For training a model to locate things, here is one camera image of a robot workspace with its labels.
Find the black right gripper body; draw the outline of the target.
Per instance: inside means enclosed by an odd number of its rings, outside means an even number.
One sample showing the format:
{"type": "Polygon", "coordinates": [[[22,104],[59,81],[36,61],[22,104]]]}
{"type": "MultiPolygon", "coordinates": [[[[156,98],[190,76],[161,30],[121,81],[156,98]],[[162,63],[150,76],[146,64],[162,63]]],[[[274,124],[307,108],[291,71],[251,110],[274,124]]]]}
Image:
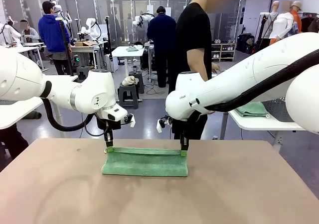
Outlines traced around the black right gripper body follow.
{"type": "Polygon", "coordinates": [[[191,114],[183,120],[174,119],[174,137],[188,137],[193,124],[196,122],[196,114],[191,114]]]}

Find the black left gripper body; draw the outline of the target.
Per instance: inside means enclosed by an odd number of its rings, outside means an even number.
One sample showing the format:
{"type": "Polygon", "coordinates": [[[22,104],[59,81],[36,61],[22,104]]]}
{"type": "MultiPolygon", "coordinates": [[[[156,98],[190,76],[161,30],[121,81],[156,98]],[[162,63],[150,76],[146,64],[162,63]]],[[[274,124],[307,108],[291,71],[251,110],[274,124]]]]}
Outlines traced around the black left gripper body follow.
{"type": "Polygon", "coordinates": [[[104,135],[110,130],[121,129],[121,121],[112,121],[108,119],[102,119],[96,116],[97,127],[102,131],[99,136],[104,135]]]}

